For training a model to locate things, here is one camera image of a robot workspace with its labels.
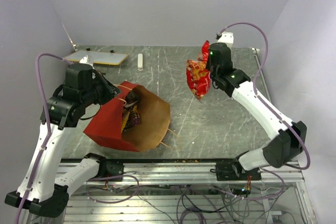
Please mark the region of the red brown paper bag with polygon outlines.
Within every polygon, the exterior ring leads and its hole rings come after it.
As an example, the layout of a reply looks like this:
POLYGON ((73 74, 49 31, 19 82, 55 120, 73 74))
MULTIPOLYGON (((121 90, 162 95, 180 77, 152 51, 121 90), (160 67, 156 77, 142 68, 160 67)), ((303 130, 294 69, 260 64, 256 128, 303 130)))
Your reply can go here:
POLYGON ((145 152, 162 144, 171 122, 169 103, 139 84, 124 81, 119 88, 121 93, 101 107, 83 133, 100 146, 121 151, 145 152), (140 96, 140 123, 122 131, 124 101, 131 91, 140 96))

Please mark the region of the purple snack packet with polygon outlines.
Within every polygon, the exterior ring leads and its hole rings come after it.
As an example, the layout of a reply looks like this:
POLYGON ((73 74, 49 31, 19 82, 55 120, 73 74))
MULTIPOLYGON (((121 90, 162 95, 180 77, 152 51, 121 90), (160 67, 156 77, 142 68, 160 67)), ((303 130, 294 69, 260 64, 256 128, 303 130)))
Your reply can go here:
POLYGON ((134 127, 140 123, 140 115, 138 113, 138 106, 135 105, 132 107, 132 110, 130 112, 129 116, 129 126, 134 127))

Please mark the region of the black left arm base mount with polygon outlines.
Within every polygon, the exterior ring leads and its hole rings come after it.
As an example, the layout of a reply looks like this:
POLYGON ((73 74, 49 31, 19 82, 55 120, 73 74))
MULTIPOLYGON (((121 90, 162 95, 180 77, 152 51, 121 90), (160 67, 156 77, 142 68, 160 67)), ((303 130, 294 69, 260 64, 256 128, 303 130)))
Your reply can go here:
POLYGON ((99 169, 96 176, 89 179, 91 182, 97 182, 98 178, 109 182, 121 182, 122 175, 124 174, 124 165, 120 161, 114 159, 104 159, 98 161, 99 169))

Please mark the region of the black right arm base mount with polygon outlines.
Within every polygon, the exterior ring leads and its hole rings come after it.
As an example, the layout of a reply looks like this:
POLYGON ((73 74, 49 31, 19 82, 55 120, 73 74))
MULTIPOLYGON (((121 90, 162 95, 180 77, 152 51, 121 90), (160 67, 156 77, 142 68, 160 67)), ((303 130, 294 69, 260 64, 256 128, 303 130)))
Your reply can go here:
POLYGON ((215 168, 210 169, 216 175, 217 181, 241 180, 252 181, 261 180, 259 168, 244 170, 236 159, 220 159, 216 162, 215 168))

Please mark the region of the orange red chips packet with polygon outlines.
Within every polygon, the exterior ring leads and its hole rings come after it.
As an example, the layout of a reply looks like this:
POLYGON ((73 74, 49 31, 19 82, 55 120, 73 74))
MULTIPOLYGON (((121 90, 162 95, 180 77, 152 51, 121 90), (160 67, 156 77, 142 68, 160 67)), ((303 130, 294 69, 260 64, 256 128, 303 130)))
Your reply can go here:
POLYGON ((206 69, 206 62, 187 60, 187 85, 198 100, 201 100, 211 88, 212 84, 209 73, 206 69))

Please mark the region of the red snack packet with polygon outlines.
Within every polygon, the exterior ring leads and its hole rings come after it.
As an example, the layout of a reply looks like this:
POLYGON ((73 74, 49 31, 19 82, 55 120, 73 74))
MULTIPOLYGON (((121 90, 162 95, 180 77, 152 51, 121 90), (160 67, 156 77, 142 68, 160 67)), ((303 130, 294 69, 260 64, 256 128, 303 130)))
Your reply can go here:
POLYGON ((210 47, 210 43, 208 40, 206 40, 201 48, 201 56, 200 56, 200 60, 206 62, 208 60, 208 56, 209 56, 209 47, 210 47))

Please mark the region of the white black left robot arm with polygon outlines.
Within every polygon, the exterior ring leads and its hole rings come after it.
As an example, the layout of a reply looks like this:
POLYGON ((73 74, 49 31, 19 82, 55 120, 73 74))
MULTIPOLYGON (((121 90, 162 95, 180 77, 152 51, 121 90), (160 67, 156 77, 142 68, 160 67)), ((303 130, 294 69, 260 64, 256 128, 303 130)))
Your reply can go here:
POLYGON ((64 175, 57 170, 66 140, 92 104, 104 105, 120 93, 105 77, 86 63, 73 63, 66 69, 60 85, 41 114, 39 139, 31 164, 17 190, 5 197, 5 204, 30 213, 56 218, 67 206, 69 197, 86 181, 102 180, 107 175, 106 159, 89 153, 64 175))

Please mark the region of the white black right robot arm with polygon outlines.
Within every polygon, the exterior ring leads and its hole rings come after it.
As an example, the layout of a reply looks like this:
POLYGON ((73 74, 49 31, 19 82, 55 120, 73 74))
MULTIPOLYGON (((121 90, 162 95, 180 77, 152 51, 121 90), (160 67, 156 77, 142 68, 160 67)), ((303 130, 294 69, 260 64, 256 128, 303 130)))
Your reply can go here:
POLYGON ((235 69, 230 48, 222 42, 209 46, 206 69, 215 89, 221 89, 240 103, 262 126, 270 141, 263 147, 237 156, 231 167, 236 179, 244 179, 254 168, 280 168, 306 150, 307 127, 284 116, 254 87, 250 77, 235 69))

